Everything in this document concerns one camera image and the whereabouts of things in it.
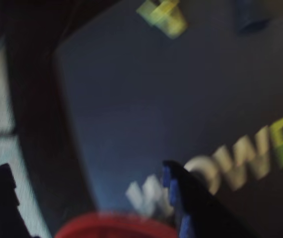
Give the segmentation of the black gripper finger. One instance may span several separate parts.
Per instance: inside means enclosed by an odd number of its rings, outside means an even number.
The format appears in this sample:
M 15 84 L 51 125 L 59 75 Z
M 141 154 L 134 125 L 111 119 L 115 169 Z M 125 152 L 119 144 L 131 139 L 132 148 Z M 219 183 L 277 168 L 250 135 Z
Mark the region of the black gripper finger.
M 162 183 L 174 208 L 179 238 L 254 238 L 199 179 L 175 161 L 163 162 Z
M 9 164 L 0 165 L 0 238 L 30 238 L 18 210 L 16 183 Z

